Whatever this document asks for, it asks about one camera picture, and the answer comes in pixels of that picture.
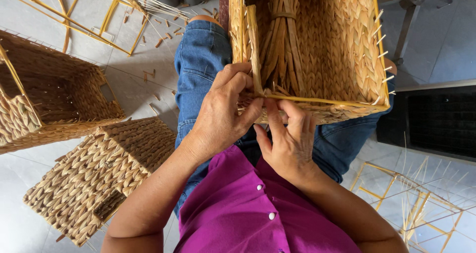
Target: hand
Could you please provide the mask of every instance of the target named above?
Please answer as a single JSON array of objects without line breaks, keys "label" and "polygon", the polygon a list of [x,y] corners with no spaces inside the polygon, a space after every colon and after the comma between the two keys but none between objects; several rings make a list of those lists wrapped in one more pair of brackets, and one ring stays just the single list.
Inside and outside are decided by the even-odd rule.
[{"label": "hand", "polygon": [[263,98],[256,98],[238,116],[239,93],[253,88],[250,70],[249,62],[226,65],[203,99],[197,121],[181,143],[202,162],[241,138],[261,115]]},{"label": "hand", "polygon": [[[298,187],[299,183],[315,177],[320,171],[312,161],[316,123],[308,112],[289,100],[265,99],[265,105],[273,145],[266,131],[260,125],[254,125],[263,158],[279,176]],[[286,112],[287,127],[283,125],[279,110]]]}]

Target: woman's left hand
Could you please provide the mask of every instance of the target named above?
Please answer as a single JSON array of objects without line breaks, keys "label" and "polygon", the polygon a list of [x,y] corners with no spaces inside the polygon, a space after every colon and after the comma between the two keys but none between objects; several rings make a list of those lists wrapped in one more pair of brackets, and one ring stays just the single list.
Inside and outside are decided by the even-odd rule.
[{"label": "woman's left hand", "polygon": [[253,79],[247,75],[251,63],[227,64],[211,85],[203,99],[199,116],[181,146],[202,162],[222,152],[241,138],[261,115],[263,98],[256,98],[238,115],[240,92],[253,88]]}]

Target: wicker basket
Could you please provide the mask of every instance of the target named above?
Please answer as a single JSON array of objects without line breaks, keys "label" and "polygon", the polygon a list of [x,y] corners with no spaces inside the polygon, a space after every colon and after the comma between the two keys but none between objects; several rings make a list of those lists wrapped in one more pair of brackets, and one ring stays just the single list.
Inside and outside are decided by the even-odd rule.
[{"label": "wicker basket", "polygon": [[377,0],[229,0],[233,62],[252,62],[254,96],[299,101],[318,124],[385,111],[380,15]]},{"label": "wicker basket", "polygon": [[99,127],[58,158],[23,202],[81,246],[170,156],[175,138],[158,117]]},{"label": "wicker basket", "polygon": [[0,31],[0,154],[79,138],[124,114],[89,62]]}]

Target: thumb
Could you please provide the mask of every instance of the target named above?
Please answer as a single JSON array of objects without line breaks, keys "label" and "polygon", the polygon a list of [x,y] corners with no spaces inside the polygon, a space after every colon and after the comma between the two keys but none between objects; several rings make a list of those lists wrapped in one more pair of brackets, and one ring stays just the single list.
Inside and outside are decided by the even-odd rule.
[{"label": "thumb", "polygon": [[263,102],[263,98],[254,99],[251,104],[248,105],[246,110],[240,116],[238,116],[238,125],[242,126],[244,129],[249,129],[249,127],[251,127],[251,125],[261,115]]},{"label": "thumb", "polygon": [[271,150],[273,149],[271,145],[271,141],[266,134],[264,128],[258,124],[254,124],[253,128],[256,132],[256,141],[258,142],[259,148],[261,149],[261,153],[263,154],[263,158],[267,158],[268,155],[271,154]]}]

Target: denim pants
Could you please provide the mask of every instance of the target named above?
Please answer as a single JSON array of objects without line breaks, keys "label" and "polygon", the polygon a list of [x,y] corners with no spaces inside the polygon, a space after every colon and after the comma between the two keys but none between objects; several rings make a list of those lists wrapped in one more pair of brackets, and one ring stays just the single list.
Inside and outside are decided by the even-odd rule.
[{"label": "denim pants", "polygon": [[[187,25],[175,53],[175,69],[178,73],[175,101],[180,109],[175,147],[180,145],[185,135],[193,128],[203,98],[210,90],[218,71],[223,70],[223,67],[229,63],[231,63],[231,46],[223,28],[215,23],[201,20],[192,21]],[[392,83],[388,83],[389,91],[393,91],[394,87]],[[393,95],[390,95],[390,105],[392,104]],[[391,107],[384,112],[317,126],[312,159],[329,177],[341,183],[342,175],[349,170],[350,163],[377,128],[380,116],[390,110]],[[253,127],[235,144],[255,165],[261,151]],[[187,197],[207,175],[209,163],[210,160],[201,164],[188,179],[174,208],[177,218],[179,209]]]}]

